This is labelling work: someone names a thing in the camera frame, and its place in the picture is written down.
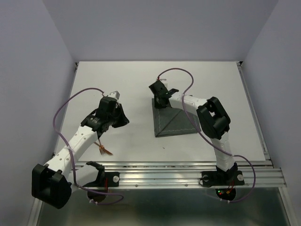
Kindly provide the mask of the grey cloth napkin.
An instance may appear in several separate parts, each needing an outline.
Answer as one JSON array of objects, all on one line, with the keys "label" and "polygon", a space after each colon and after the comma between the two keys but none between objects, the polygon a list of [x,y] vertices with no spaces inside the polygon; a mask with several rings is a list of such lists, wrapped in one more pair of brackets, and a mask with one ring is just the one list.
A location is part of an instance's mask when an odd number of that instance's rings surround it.
[{"label": "grey cloth napkin", "polygon": [[152,113],[156,138],[198,133],[181,109],[157,109],[155,101],[152,99]]}]

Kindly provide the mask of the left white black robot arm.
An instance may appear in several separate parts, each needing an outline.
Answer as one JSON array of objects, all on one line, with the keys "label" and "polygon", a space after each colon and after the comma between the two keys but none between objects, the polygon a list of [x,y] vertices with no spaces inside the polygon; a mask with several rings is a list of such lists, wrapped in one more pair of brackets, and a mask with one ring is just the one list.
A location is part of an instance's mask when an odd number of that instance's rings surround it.
[{"label": "left white black robot arm", "polygon": [[119,185],[119,173],[107,173],[105,167],[95,161],[87,162],[82,168],[75,164],[84,152],[109,127],[119,128],[129,123],[117,93],[103,97],[98,108],[93,110],[78,127],[76,133],[52,159],[37,164],[32,170],[32,196],[57,208],[62,208],[77,189],[106,197],[108,187]]}]

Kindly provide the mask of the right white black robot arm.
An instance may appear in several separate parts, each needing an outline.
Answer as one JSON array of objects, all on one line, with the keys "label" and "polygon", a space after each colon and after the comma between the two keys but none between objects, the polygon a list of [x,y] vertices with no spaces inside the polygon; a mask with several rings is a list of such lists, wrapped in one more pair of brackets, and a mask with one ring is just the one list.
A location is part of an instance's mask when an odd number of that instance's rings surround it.
[{"label": "right white black robot arm", "polygon": [[198,117],[198,127],[210,138],[209,143],[214,148],[217,180],[222,184],[231,181],[238,167],[228,142],[231,120],[220,100],[189,96],[177,89],[168,90],[161,81],[154,82],[149,88],[154,95],[155,106],[181,109],[187,116],[193,114]]}]

